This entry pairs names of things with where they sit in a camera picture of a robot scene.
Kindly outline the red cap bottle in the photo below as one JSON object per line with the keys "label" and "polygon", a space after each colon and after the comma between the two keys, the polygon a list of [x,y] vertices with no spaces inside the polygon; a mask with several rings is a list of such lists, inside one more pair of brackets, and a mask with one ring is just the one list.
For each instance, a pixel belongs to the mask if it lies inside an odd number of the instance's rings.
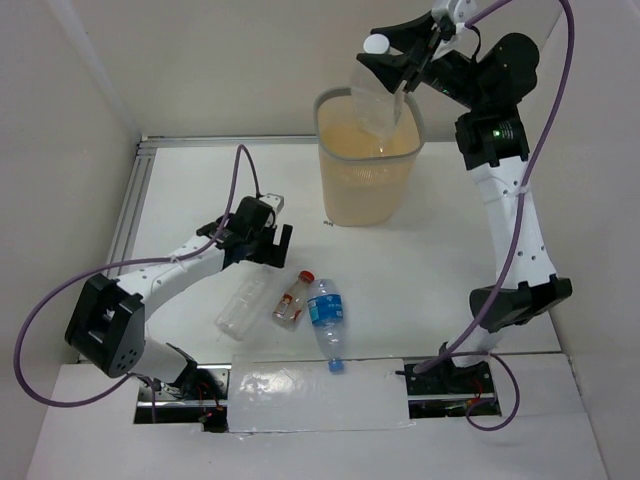
{"label": "red cap bottle", "polygon": [[315,276],[310,271],[299,272],[296,281],[282,294],[272,312],[272,320],[277,325],[288,331],[296,329],[314,280]]}

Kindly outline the blue label water bottle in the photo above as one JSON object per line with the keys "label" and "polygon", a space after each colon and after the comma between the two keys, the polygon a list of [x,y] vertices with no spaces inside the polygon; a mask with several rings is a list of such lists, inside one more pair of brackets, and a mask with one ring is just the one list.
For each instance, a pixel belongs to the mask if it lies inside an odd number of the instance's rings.
{"label": "blue label water bottle", "polygon": [[344,308],[342,297],[330,279],[316,279],[310,287],[307,308],[317,344],[332,374],[345,371]]}

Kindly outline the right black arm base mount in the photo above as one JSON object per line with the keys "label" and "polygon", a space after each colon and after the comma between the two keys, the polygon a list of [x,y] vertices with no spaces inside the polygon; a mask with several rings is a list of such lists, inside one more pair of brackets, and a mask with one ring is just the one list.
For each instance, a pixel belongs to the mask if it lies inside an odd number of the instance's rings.
{"label": "right black arm base mount", "polygon": [[406,386],[410,419],[500,416],[501,407],[487,362],[458,369],[446,360],[427,372],[416,374],[416,363],[404,362],[395,371]]}

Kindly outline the beige label clear bottle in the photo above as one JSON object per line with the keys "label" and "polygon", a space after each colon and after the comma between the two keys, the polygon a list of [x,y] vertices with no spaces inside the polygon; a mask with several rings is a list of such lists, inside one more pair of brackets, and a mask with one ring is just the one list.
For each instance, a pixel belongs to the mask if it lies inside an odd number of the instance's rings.
{"label": "beige label clear bottle", "polygon": [[403,92],[390,93],[377,77],[357,61],[350,78],[350,92],[359,127],[381,146],[393,137],[402,113]]}

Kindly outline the clear bottle white cap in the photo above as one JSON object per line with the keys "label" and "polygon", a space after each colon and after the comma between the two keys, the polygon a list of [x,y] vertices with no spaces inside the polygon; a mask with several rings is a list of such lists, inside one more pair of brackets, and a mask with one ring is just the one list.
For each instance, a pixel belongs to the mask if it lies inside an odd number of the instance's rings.
{"label": "clear bottle white cap", "polygon": [[261,268],[243,278],[242,283],[215,319],[215,326],[231,339],[241,342],[256,324],[271,279]]}

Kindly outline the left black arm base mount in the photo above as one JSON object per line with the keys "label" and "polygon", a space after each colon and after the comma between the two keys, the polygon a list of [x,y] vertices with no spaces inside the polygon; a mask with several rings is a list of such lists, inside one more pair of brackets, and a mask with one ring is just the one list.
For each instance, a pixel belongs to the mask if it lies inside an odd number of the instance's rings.
{"label": "left black arm base mount", "polygon": [[137,425],[193,425],[209,433],[228,432],[228,395],[232,365],[201,364],[186,394],[158,379],[141,380],[133,417]]}

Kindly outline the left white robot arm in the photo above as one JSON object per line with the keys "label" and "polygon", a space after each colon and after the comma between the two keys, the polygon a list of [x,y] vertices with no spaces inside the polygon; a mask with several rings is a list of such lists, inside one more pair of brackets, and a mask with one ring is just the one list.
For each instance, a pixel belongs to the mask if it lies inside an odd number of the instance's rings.
{"label": "left white robot arm", "polygon": [[195,283],[241,261],[283,267],[293,232],[279,226],[283,196],[243,198],[227,218],[200,227],[168,262],[110,279],[98,273],[84,284],[65,332],[66,342],[110,378],[138,374],[161,382],[176,399],[200,385],[217,387],[212,375],[186,352],[153,340],[145,326],[165,303]]}

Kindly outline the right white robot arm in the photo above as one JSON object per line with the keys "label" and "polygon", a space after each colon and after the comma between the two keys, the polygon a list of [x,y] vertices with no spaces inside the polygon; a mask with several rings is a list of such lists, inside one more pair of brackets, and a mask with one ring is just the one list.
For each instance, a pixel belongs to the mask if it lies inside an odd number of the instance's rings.
{"label": "right white robot arm", "polygon": [[414,376],[436,377],[448,392],[469,383],[506,330],[573,293],[546,251],[529,183],[534,152],[518,110],[537,85],[538,47],[522,33],[509,33],[484,56],[467,57],[452,45],[465,28],[434,9],[371,30],[357,56],[391,93],[424,83],[468,110],[455,123],[455,138],[486,208],[497,273],[494,285],[470,293],[472,323],[414,368]]}

